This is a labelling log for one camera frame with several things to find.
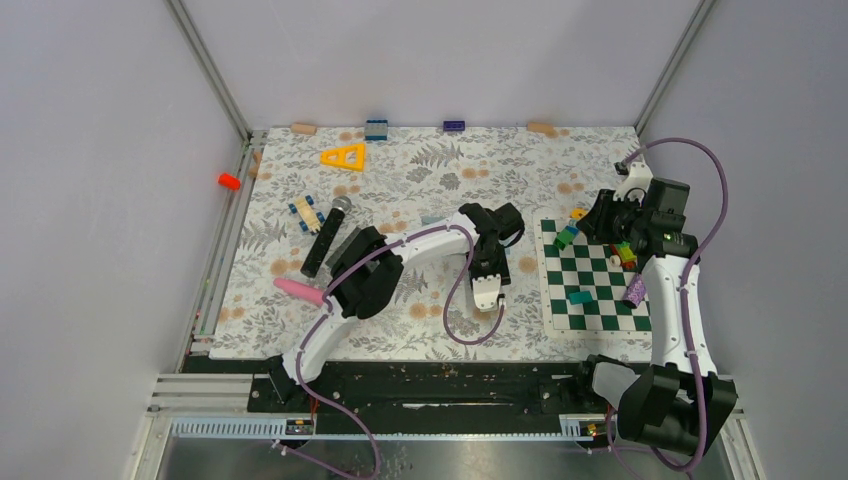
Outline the light blue envelope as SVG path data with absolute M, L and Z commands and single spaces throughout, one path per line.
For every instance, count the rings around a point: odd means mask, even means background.
M 448 225 L 452 225 L 455 223 L 455 218 L 453 216 L 447 217 L 438 217 L 438 216 L 422 216 L 420 218 L 421 225 L 423 227 L 440 227 L 446 228 Z

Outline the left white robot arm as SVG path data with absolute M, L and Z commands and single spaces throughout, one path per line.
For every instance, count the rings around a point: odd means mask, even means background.
M 304 407 L 310 397 L 307 384 L 318 378 L 355 322 L 386 308 L 402 274 L 420 263 L 463 256 L 465 264 L 454 284 L 469 281 L 475 308 L 502 315 L 504 289 L 511 282 L 506 250 L 524 232 L 524 220 L 510 203 L 495 210 L 464 204 L 446 220 L 393 236 L 375 227 L 359 231 L 331 269 L 319 316 L 279 366 L 269 370 L 272 398 L 288 411 Z

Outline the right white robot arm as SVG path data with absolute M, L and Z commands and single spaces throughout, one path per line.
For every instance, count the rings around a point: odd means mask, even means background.
M 697 297 L 701 247 L 683 231 L 686 184 L 654 178 L 642 200 L 600 190 L 578 229 L 596 243 L 626 242 L 637 256 L 652 327 L 652 354 L 642 372 L 602 355 L 583 364 L 575 402 L 617 412 L 620 437 L 700 458 L 737 401 L 735 385 L 719 378 L 701 325 Z

